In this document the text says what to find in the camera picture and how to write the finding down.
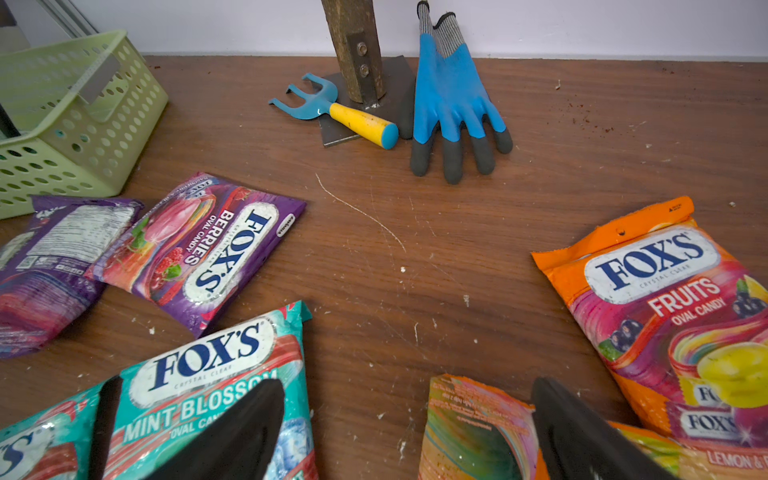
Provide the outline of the green mint blossom candy bag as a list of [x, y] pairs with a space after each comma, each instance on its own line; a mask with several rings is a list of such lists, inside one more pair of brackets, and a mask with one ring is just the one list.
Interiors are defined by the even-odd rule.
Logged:
[[167, 351], [1, 431], [4, 479], [146, 479], [265, 380], [285, 399], [268, 479], [316, 479], [303, 301]]

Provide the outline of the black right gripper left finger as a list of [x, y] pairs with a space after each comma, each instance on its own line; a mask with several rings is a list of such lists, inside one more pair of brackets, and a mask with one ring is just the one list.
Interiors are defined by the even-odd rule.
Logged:
[[151, 479], [262, 479], [274, 454], [284, 416], [281, 381], [260, 382]]

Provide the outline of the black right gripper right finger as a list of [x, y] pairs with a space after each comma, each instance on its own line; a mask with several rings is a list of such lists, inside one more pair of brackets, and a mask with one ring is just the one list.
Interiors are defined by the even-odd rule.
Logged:
[[557, 380], [534, 381], [533, 420], [551, 479], [672, 479]]

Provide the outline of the purple Fox's berries candy bag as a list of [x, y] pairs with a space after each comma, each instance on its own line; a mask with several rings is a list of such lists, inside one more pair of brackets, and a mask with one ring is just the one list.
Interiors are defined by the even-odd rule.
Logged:
[[200, 337], [305, 208], [303, 200], [199, 172], [129, 227], [86, 276], [150, 301]]

